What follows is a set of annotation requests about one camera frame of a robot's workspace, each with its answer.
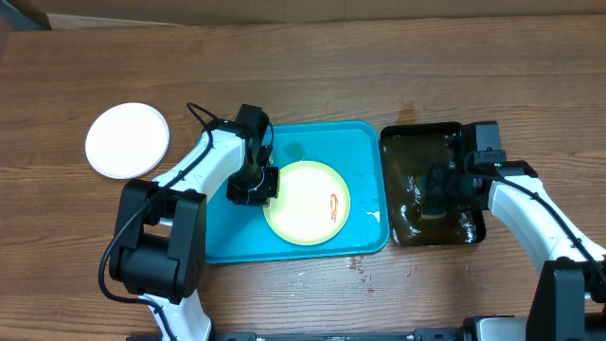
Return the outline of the white plate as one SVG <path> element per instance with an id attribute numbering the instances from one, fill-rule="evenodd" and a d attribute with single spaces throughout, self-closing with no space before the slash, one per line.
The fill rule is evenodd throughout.
<path id="1" fill-rule="evenodd" d="M 164 158 L 169 142 L 169 125 L 159 111 L 145 103 L 127 102 L 94 121 L 84 151 L 98 173 L 131 179 L 153 170 Z"/>

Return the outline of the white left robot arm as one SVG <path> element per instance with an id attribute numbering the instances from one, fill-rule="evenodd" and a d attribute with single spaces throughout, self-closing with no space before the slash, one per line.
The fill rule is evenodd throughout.
<path id="1" fill-rule="evenodd" d="M 197 292 L 205 264 L 206 206 L 220 187 L 235 205 L 268 206 L 278 195 L 274 127 L 243 104 L 233 120 L 213 116 L 196 147 L 152 181 L 133 179 L 121 192 L 114 237 L 98 268 L 109 299 L 147 306 L 157 340 L 206 340 L 212 322 Z"/>

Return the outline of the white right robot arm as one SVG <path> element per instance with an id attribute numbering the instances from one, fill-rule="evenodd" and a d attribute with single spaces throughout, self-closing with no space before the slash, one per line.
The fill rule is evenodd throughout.
<path id="1" fill-rule="evenodd" d="M 469 319 L 473 340 L 602 340 L 605 249 L 584 235 L 550 199 L 525 161 L 510 161 L 495 122 L 460 125 L 443 136 L 447 159 L 421 178 L 426 218 L 457 210 L 489 211 L 523 247 L 540 274 L 528 315 Z"/>

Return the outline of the yellow green sponge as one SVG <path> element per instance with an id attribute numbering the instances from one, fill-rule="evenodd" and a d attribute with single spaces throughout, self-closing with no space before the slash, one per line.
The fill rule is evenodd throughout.
<path id="1" fill-rule="evenodd" d="M 445 211 L 443 212 L 432 212 L 432 213 L 427 213 L 427 212 L 421 212 L 419 218 L 423 221 L 430 221 L 430 220 L 439 220 L 439 219 L 443 219 L 447 216 L 447 213 Z"/>

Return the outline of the yellow plate with sauce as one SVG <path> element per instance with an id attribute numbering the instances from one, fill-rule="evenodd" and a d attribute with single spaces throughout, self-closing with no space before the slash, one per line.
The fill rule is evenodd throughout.
<path id="1" fill-rule="evenodd" d="M 282 240 L 310 246 L 335 237 L 350 212 L 343 177 L 316 161 L 297 161 L 279 170 L 278 196 L 263 209 L 267 224 Z"/>

